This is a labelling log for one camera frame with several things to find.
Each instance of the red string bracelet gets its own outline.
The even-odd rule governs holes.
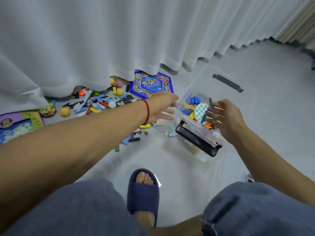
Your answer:
[[[145,99],[141,99],[141,100],[143,100],[146,103],[146,106],[147,106],[148,116],[146,118],[146,121],[143,124],[143,125],[147,125],[149,117],[150,117],[150,108],[149,108],[148,102]]]

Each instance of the slipper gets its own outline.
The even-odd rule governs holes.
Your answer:
[[[137,175],[142,171],[151,177],[154,185],[136,183]],[[147,169],[135,170],[130,177],[128,185],[127,209],[130,214],[133,214],[135,211],[152,212],[155,215],[154,227],[156,227],[159,201],[160,191],[154,174]]]

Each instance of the clear plastic container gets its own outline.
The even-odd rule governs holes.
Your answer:
[[[246,108],[252,108],[255,99],[254,92],[247,91],[239,81],[215,68],[203,69],[178,102],[175,120],[171,126],[178,133],[175,138],[180,145],[203,162],[214,156],[218,157],[220,152],[224,153],[224,145],[227,144],[220,131],[207,129],[182,111],[188,109],[187,105],[193,96],[198,96],[201,103],[209,104],[209,98],[212,101],[230,99],[237,106],[245,104]]]

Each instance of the pink ball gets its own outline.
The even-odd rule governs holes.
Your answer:
[[[115,85],[117,86],[117,87],[119,87],[119,88],[121,88],[122,86],[123,86],[123,82],[120,80],[120,79],[118,79],[118,80],[116,80],[116,82],[115,82]]]

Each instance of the foot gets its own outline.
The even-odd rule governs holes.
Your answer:
[[[154,185],[153,180],[143,171],[137,175],[136,183]],[[136,211],[134,215],[143,229],[149,229],[154,226],[155,215],[148,211]]]

